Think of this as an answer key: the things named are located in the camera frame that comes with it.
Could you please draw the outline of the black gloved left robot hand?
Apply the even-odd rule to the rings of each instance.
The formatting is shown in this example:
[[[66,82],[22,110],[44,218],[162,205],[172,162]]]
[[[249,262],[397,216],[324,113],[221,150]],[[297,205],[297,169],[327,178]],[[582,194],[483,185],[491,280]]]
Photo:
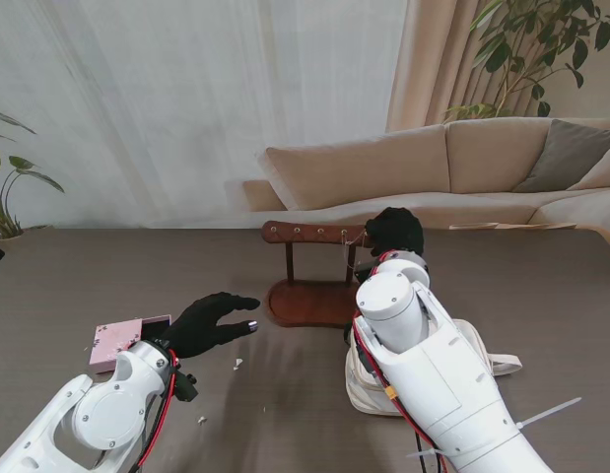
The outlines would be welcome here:
[[[168,343],[180,359],[199,356],[219,345],[226,345],[257,330],[255,320],[219,324],[226,315],[238,310],[256,310],[260,301],[220,292],[195,301],[168,327],[160,339]]]

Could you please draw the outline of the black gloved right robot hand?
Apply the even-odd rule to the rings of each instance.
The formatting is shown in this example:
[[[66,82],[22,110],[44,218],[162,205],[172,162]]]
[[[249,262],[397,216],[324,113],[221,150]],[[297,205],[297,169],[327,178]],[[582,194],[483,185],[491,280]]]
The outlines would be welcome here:
[[[423,227],[419,219],[406,208],[385,208],[366,222],[365,230],[374,257],[391,250],[410,251],[419,256],[424,253]]]

